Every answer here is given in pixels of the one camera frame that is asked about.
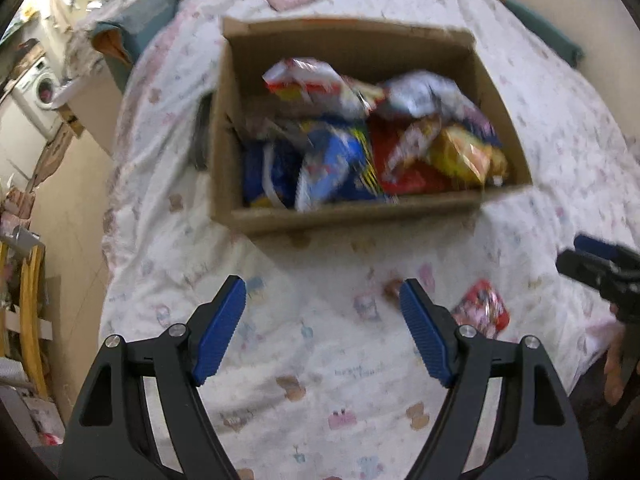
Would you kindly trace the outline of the person's right hand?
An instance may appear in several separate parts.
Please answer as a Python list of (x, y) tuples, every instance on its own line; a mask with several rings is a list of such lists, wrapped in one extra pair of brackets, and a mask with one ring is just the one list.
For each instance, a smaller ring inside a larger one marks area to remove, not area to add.
[(620, 324), (613, 338), (604, 364), (604, 398), (608, 405), (614, 406), (623, 396), (625, 382), (622, 377), (622, 348), (626, 326)]

